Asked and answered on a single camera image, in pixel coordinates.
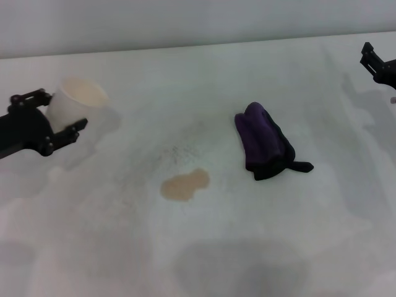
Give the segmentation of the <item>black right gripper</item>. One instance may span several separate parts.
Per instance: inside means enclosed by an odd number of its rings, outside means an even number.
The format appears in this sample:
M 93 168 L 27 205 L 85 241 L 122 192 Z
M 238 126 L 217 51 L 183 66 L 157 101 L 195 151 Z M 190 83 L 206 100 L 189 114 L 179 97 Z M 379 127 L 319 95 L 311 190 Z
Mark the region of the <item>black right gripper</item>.
M 360 63 L 378 84 L 395 88 L 395 60 L 384 62 L 375 52 L 372 44 L 366 42 L 361 50 Z

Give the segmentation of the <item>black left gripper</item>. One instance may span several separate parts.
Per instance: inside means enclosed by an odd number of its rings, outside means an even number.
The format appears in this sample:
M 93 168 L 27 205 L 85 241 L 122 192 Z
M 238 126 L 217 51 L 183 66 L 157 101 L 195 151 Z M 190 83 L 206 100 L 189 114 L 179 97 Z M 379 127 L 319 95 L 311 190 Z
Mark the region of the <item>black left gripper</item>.
M 80 131 L 84 130 L 88 120 L 83 118 L 63 130 L 54 133 L 49 121 L 37 108 L 48 106 L 52 95 L 45 89 L 10 97 L 10 107 L 18 108 L 18 115 L 22 120 L 21 141 L 18 151 L 34 150 L 43 157 L 51 155 L 54 151 L 73 144 L 80 136 Z

